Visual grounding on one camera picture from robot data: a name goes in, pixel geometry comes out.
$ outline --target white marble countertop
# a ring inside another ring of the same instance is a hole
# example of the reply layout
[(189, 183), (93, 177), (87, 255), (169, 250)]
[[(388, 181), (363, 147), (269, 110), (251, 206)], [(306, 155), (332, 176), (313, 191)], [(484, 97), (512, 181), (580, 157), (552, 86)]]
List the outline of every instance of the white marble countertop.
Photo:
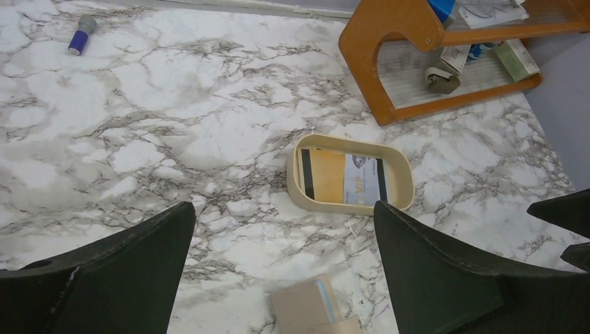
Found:
[[(76, 57), (82, 14), (99, 30)], [(320, 273), (366, 333), (394, 333), (372, 219), (286, 192), (286, 154), (317, 132), (404, 152), (421, 222), (571, 269), (559, 255), (582, 239), (525, 212), (573, 188), (522, 94), (380, 128), (337, 48), (341, 22), (48, 0), (0, 17), (0, 268), (189, 200), (169, 333), (278, 333), (269, 293)]]

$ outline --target wooden rack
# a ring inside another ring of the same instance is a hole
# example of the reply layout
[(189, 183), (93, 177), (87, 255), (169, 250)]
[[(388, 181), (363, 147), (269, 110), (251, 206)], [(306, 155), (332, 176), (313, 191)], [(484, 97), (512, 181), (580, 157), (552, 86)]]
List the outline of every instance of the wooden rack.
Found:
[[(509, 22), (489, 29), (470, 30), (463, 19), (457, 17), (457, 21), (444, 30), (427, 0), (361, 0), (340, 36), (340, 51), (377, 123), (387, 125), (404, 118), (533, 88), (541, 83), (542, 77), (536, 74), (513, 82), (508, 79), (508, 74), (499, 61), (478, 60), (468, 66), (472, 67), (472, 76), (475, 75), (473, 73), (480, 72), (478, 63), (485, 63), (487, 65), (481, 65), (485, 67), (484, 72), (494, 74), (495, 77), (491, 84), (469, 85), (451, 95), (428, 96), (426, 84), (418, 83), (424, 86), (424, 103), (416, 98), (413, 102), (400, 103), (396, 108), (393, 100), (396, 95), (404, 94), (400, 93), (404, 80), (409, 79), (408, 85), (415, 86), (419, 71), (400, 70), (397, 67), (392, 72), (380, 73), (380, 70), (388, 67), (385, 57), (388, 52), (381, 50), (384, 42), (392, 42), (387, 44), (386, 49), (403, 49), (405, 55), (419, 58), (425, 57), (424, 52), (452, 45), (590, 31), (589, 0), (527, 0), (523, 6), (529, 13), (529, 19), (523, 21)], [(404, 46), (404, 43), (409, 45), (405, 40), (409, 40), (411, 49)], [(421, 69), (422, 80), (425, 69)], [(469, 77), (464, 71), (461, 79), (466, 75)], [(391, 81), (386, 85), (390, 88), (389, 91), (383, 87), (382, 80)], [(420, 93), (419, 88), (412, 90), (415, 94)]]

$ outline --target dark strip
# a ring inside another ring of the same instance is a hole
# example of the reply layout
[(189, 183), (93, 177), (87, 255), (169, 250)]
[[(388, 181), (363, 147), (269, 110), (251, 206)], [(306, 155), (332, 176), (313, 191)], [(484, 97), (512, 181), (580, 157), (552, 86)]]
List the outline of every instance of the dark strip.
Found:
[(305, 194), (315, 199), (313, 191), (313, 178), (312, 178), (312, 161), (310, 159), (310, 151), (301, 149), (301, 162), (303, 163), (303, 183), (305, 185)]
[(385, 171), (383, 170), (383, 159), (377, 159), (377, 180), (379, 181), (379, 194), (381, 200), (387, 201), (387, 184), (385, 183)]

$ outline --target gray marble vein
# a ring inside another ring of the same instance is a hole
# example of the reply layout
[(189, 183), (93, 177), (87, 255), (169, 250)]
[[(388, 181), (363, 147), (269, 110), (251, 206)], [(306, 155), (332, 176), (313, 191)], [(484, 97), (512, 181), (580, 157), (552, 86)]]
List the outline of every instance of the gray marble vein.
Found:
[[(82, 14), (99, 29), (76, 57)], [(381, 128), (337, 48), (341, 22), (48, 0), (4, 1), (0, 16), (0, 268), (188, 200), (170, 333), (277, 333), (269, 293), (320, 273), (366, 333), (394, 333), (372, 219), (286, 192), (286, 154), (315, 132), (404, 152), (421, 222), (572, 270), (559, 255), (583, 239), (525, 212), (573, 188), (522, 94)]]

